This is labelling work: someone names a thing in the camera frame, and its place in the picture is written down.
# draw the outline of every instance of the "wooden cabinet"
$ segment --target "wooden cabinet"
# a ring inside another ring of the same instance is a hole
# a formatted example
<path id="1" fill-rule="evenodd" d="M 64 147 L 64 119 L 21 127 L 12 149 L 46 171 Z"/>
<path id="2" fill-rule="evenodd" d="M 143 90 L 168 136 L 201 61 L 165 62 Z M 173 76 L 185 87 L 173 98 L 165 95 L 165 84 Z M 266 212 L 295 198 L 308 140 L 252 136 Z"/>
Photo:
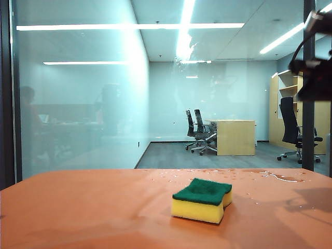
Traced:
<path id="1" fill-rule="evenodd" d="M 286 96 L 295 96 L 303 86 L 301 75 L 293 76 L 290 71 L 284 71 L 274 76 L 270 84 L 270 114 L 269 114 L 269 141 L 271 144 L 294 150 L 293 144 L 282 141 L 284 122 L 280 111 L 280 99 Z M 294 113 L 299 126 L 302 125 L 302 102 L 294 98 Z M 326 153 L 326 135 L 329 133 L 330 103 L 315 103 L 315 127 L 323 142 L 315 147 L 316 154 Z"/>

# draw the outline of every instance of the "gray floor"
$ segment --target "gray floor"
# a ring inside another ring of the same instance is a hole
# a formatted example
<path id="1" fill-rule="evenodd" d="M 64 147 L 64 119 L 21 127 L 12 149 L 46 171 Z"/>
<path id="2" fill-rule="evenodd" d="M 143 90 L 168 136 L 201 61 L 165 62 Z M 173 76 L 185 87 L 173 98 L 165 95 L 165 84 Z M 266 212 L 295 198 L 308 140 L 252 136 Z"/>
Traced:
<path id="1" fill-rule="evenodd" d="M 187 143 L 151 143 L 138 163 L 138 169 L 208 169 L 208 168 L 301 168 L 298 158 L 288 156 L 277 161 L 279 154 L 289 151 L 269 143 L 259 142 L 254 156 L 216 156 L 216 152 L 208 151 L 203 156 L 185 150 Z M 325 155 L 320 163 L 315 163 L 315 172 L 328 175 Z"/>

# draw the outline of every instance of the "glass partition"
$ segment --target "glass partition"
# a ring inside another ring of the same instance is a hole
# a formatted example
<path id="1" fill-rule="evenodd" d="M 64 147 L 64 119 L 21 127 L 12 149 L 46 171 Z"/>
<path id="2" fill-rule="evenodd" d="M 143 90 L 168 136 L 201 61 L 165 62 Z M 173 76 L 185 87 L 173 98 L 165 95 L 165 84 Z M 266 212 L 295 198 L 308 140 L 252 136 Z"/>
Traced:
<path id="1" fill-rule="evenodd" d="M 295 155 L 277 157 L 295 150 L 282 142 L 279 104 L 302 82 L 284 72 L 302 41 L 302 0 L 12 3 L 23 178 L 71 169 L 301 167 Z M 201 137 L 195 109 L 206 125 Z M 301 103 L 294 112 L 301 124 Z M 216 151 L 225 144 L 250 149 Z"/>

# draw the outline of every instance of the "water puddle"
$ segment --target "water puddle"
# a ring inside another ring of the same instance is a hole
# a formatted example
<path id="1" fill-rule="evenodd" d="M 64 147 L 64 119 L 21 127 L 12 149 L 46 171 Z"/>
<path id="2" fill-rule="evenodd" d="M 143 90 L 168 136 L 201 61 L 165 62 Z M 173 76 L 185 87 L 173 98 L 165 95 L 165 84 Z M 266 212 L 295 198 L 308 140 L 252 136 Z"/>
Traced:
<path id="1" fill-rule="evenodd" d="M 243 172 L 251 172 L 251 173 L 258 173 L 258 174 L 263 174 L 262 177 L 268 177 L 268 176 L 273 176 L 278 180 L 284 181 L 284 182 L 290 182 L 290 183 L 299 183 L 299 182 L 304 182 L 302 179 L 297 179 L 291 176 L 284 176 L 284 175 L 278 175 L 278 174 L 273 174 L 267 170 L 264 169 L 249 169 L 249 170 L 242 170 Z"/>

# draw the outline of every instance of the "wooden desk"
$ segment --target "wooden desk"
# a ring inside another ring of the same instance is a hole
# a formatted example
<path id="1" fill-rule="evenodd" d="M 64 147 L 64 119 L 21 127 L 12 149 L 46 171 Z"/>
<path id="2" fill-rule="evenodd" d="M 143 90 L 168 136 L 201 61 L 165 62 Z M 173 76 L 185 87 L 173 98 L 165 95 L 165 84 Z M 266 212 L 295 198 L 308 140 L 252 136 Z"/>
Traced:
<path id="1" fill-rule="evenodd" d="M 254 155 L 255 121 L 207 119 L 217 123 L 217 155 Z"/>
<path id="2" fill-rule="evenodd" d="M 0 192 L 1 248 L 330 248 L 332 179 L 267 170 L 35 175 Z M 172 194 L 194 177 L 233 184 L 220 225 L 171 217 Z"/>

